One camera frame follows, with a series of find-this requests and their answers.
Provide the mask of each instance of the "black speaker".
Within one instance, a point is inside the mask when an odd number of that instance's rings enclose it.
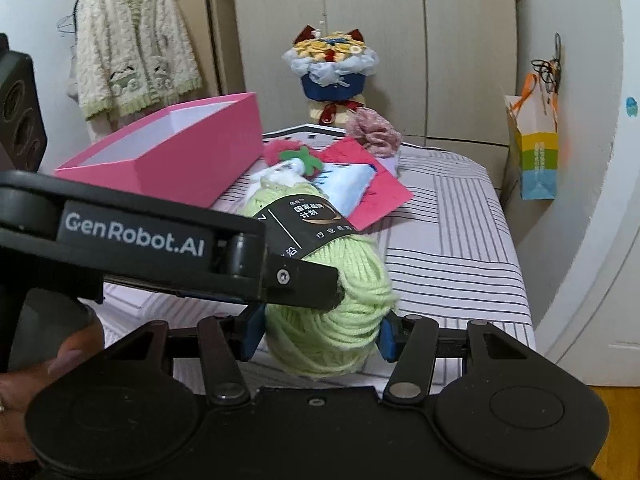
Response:
[[[37,171],[46,147],[33,61],[0,34],[0,171]]]

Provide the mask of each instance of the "striped bedsheet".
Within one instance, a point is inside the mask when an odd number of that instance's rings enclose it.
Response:
[[[322,149],[337,136],[332,128],[307,125],[266,137],[300,139]],[[257,162],[247,174],[263,166]],[[484,168],[455,153],[402,145],[399,179],[414,198],[364,232],[378,242],[399,297],[399,313],[429,316],[446,328],[485,319],[535,348],[513,242]],[[248,177],[240,177],[214,208],[236,211],[247,186]],[[148,320],[165,319],[172,328],[194,326],[214,313],[237,314],[242,306],[107,284],[105,302],[96,309],[110,344]],[[372,385],[381,391],[394,368],[375,352],[357,373],[322,381],[295,378],[278,368],[264,342],[252,361],[240,366],[252,390],[262,385]],[[459,359],[437,360],[432,392],[461,372]],[[177,360],[174,375],[197,393],[204,392],[197,360]]]

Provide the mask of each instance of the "wardrobe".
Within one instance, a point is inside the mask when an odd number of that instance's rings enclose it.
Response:
[[[367,106],[403,135],[471,156],[500,188],[508,152],[504,94],[516,83],[514,0],[235,0],[247,91],[265,131],[308,122],[281,56],[305,25],[359,28],[380,57]]]

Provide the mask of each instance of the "cream fluffy cardigan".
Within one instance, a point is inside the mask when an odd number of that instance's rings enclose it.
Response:
[[[169,105],[202,86],[174,0],[81,0],[78,101],[85,118]]]

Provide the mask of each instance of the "yarn label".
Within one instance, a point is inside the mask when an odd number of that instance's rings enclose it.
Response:
[[[254,218],[267,225],[270,253],[298,260],[337,238],[358,234],[327,199],[315,195],[284,196]]]

